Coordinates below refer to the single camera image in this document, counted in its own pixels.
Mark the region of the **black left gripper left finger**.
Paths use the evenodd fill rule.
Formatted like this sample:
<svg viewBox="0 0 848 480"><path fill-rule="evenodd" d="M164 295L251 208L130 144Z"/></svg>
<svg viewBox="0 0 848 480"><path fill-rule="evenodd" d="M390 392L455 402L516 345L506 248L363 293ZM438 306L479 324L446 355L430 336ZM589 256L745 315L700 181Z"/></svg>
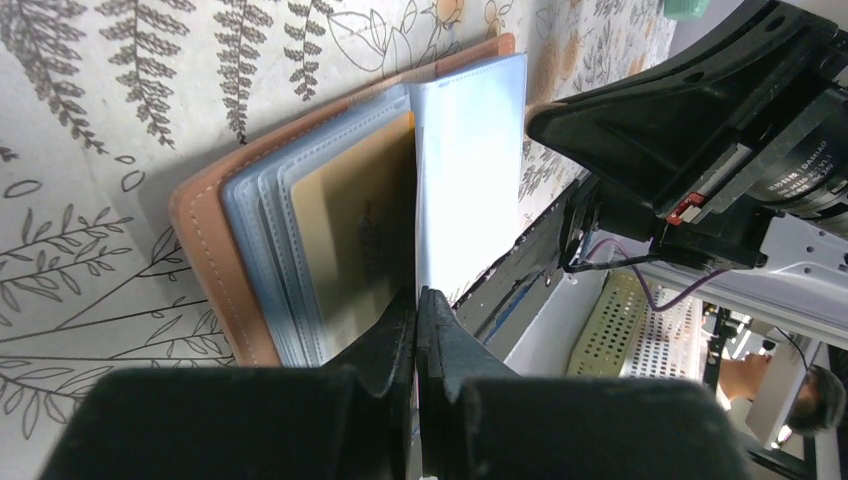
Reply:
<svg viewBox="0 0 848 480"><path fill-rule="evenodd" d="M135 368L101 378L45 479L402 479L416 302L317 368Z"/></svg>

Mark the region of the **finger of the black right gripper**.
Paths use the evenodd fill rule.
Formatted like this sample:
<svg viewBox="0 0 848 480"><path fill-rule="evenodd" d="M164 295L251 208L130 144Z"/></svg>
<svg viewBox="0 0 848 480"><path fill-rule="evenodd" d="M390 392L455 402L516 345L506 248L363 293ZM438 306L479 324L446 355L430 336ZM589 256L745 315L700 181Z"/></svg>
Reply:
<svg viewBox="0 0 848 480"><path fill-rule="evenodd" d="M637 199L678 197L728 143L790 111L791 83L837 32L790 3L745 1L664 62L550 104L527 134Z"/></svg>

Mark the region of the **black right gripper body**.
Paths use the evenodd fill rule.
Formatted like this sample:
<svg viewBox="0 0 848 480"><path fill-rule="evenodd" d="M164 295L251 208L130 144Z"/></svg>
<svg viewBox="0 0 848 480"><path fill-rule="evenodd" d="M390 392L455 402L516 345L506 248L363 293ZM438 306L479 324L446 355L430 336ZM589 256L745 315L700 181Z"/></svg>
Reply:
<svg viewBox="0 0 848 480"><path fill-rule="evenodd" d="M768 228L781 217L845 237L847 92L790 86L787 97L787 114L728 143L678 197L637 199L588 169L598 180L592 231L646 243L638 263L695 271L764 266Z"/></svg>

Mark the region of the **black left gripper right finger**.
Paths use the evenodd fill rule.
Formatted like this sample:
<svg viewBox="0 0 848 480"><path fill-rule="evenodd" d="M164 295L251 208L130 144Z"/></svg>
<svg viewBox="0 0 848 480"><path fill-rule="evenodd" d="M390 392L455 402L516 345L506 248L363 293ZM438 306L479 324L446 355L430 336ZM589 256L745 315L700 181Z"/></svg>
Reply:
<svg viewBox="0 0 848 480"><path fill-rule="evenodd" d="M746 479L724 412L685 380L523 377L423 289L422 469L437 479Z"/></svg>

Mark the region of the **gold credit card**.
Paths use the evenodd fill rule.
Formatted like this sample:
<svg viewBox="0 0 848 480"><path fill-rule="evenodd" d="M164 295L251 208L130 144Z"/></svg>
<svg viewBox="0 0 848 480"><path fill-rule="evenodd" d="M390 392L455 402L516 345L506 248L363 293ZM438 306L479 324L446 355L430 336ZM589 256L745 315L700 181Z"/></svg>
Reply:
<svg viewBox="0 0 848 480"><path fill-rule="evenodd" d="M414 117L405 111L347 146L292 187L295 218L333 358L414 283Z"/></svg>

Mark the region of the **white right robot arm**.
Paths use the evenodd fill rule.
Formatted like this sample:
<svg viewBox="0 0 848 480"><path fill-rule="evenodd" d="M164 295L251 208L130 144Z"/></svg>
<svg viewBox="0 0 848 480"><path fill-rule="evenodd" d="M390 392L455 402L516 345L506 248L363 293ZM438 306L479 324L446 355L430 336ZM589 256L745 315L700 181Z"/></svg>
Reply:
<svg viewBox="0 0 848 480"><path fill-rule="evenodd" d="M718 271L713 302L847 343L847 34L746 1L649 70L534 113L591 175L581 209L648 248L656 278Z"/></svg>

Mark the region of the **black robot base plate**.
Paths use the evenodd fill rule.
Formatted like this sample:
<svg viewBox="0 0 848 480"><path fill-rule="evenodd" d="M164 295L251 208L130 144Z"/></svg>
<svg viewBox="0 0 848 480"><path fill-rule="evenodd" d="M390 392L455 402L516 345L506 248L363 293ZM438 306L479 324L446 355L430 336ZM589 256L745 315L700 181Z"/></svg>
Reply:
<svg viewBox="0 0 848 480"><path fill-rule="evenodd" d="M493 337L533 287L557 283L564 266L581 261L596 223L597 183L589 177L566 187L454 303L458 321L477 340Z"/></svg>

